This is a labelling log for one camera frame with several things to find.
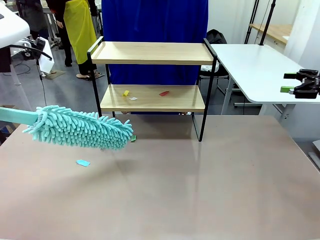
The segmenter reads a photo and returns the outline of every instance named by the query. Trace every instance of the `red object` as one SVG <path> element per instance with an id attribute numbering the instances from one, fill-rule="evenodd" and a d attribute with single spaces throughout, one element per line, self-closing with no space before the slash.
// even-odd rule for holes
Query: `red object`
<path id="1" fill-rule="evenodd" d="M 167 95 L 169 92 L 170 92 L 170 91 L 164 91 L 164 92 L 160 93 L 159 95 L 160 95 L 161 97 L 163 97 L 163 96 Z"/>

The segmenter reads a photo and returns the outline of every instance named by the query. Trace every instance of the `black clamp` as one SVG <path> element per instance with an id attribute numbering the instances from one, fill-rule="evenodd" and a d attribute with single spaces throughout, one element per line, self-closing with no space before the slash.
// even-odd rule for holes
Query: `black clamp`
<path id="1" fill-rule="evenodd" d="M 289 91 L 296 99 L 316 99 L 320 91 L 320 76 L 318 73 L 317 70 L 300 69 L 297 73 L 285 73 L 283 78 L 296 79 L 302 82 L 300 86 L 294 87 L 293 91 Z"/>

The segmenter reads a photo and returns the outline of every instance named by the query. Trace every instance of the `blue paper scrap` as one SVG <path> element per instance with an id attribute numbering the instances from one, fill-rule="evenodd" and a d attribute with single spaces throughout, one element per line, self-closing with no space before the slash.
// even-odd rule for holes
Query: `blue paper scrap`
<path id="1" fill-rule="evenodd" d="M 81 165 L 81 166 L 84 166 L 84 167 L 88 167 L 90 165 L 89 161 L 85 161 L 85 160 L 82 160 L 82 159 L 77 160 L 76 163 Z"/>

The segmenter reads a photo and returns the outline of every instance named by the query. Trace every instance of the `person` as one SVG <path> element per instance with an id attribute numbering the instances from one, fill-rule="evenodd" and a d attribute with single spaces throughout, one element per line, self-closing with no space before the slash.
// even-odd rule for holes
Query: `person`
<path id="1" fill-rule="evenodd" d="M 94 0 L 46 0 L 51 12 L 55 13 L 59 28 L 66 28 L 73 48 L 79 72 L 76 77 L 89 80 L 89 71 L 94 69 L 95 77 L 100 77 L 97 66 L 89 63 L 87 50 L 97 40 L 92 16 L 98 11 Z"/>
<path id="2" fill-rule="evenodd" d="M 65 26 L 66 24 L 65 24 L 65 21 L 63 20 L 62 22 L 58 22 L 58 23 L 59 23 L 59 25 L 57 24 L 58 32 L 62 42 L 64 54 L 65 54 L 64 65 L 66 67 L 72 67 L 71 43 L 69 40 L 67 29 L 65 27 L 62 27 L 62 26 Z"/>
<path id="3" fill-rule="evenodd" d="M 16 6 L 19 16 L 28 23 L 32 38 L 48 39 L 48 26 L 40 0 L 16 0 Z"/>

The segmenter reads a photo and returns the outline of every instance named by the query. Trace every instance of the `white wall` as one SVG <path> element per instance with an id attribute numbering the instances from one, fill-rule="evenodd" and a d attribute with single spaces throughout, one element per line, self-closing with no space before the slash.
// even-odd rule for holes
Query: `white wall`
<path id="1" fill-rule="evenodd" d="M 255 23 L 262 22 L 268 1 L 260 0 Z M 293 24 L 300 1 L 277 0 L 271 23 Z M 271 2 L 272 0 L 270 0 L 264 23 L 267 21 Z M 254 3 L 255 0 L 209 0 L 208 30 L 216 29 L 222 32 L 229 44 L 243 44 Z M 257 31 L 253 30 L 250 39 L 254 39 L 256 35 Z"/>
<path id="2" fill-rule="evenodd" d="M 307 69 L 320 70 L 320 0 L 302 0 L 284 52 Z M 284 127 L 300 141 L 320 139 L 320 105 L 296 105 Z"/>

